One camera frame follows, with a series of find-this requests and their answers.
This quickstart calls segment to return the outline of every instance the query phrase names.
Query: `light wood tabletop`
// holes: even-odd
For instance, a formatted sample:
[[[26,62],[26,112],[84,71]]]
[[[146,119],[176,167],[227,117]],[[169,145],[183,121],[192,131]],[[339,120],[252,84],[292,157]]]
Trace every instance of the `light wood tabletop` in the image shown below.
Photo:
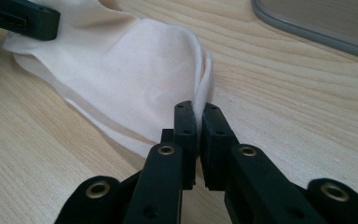
[[[328,177],[358,192],[357,57],[266,25],[249,0],[119,3],[199,36],[213,55],[213,104],[240,142],[263,149],[301,187]],[[53,223],[84,180],[124,180],[145,159],[20,68],[2,49],[6,34],[0,29],[0,223]],[[224,194],[197,181],[184,192],[182,223],[230,223]]]

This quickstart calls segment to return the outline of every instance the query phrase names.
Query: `white cloth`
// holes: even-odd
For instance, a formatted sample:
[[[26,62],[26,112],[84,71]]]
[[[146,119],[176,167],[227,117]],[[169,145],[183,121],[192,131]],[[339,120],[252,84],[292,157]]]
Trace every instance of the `white cloth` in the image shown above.
[[[58,36],[10,33],[4,48],[122,146],[146,156],[174,105],[191,100],[200,127],[212,58],[189,30],[119,11],[115,0],[34,1],[61,12]]]

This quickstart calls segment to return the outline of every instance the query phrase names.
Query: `screw hole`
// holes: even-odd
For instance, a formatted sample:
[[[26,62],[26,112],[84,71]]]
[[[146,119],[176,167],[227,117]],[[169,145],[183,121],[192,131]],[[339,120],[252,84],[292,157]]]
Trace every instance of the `screw hole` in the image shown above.
[[[106,195],[109,190],[110,185],[106,181],[97,181],[87,188],[86,195],[91,199],[98,199]]]
[[[144,208],[144,216],[149,219],[158,217],[158,206],[149,204]]]
[[[164,156],[168,156],[173,154],[173,152],[175,151],[175,148],[173,147],[161,147],[158,149],[158,153]]]
[[[305,214],[303,211],[301,211],[300,209],[296,208],[296,207],[288,207],[286,208],[286,212],[293,218],[295,219],[304,219],[305,218]]]
[[[240,153],[244,156],[249,156],[249,157],[255,156],[257,154],[255,149],[251,147],[241,147]]]
[[[331,183],[323,184],[321,186],[321,191],[327,197],[342,203],[346,202],[350,198],[350,195],[345,190]]]

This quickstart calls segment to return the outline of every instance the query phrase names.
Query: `wooden table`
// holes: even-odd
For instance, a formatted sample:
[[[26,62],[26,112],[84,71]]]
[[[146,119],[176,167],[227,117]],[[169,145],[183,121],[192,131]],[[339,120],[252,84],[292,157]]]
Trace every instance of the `wooden table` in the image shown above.
[[[213,103],[242,143],[264,149],[294,183],[329,177],[358,191],[358,58],[276,30],[248,0],[132,0],[123,10],[193,30],[212,51]],[[1,46],[0,223],[53,223],[84,180],[123,180],[144,158],[107,139]],[[183,223],[229,223],[202,179]]]

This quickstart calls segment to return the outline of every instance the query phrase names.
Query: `white fabric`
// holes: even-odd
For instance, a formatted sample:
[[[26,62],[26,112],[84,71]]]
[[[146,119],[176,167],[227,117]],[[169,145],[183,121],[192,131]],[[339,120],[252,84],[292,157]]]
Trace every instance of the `white fabric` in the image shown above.
[[[4,48],[110,138],[145,157],[186,100],[200,127],[212,59],[192,32],[140,20],[114,0],[34,2],[61,12],[57,39],[10,33]]]

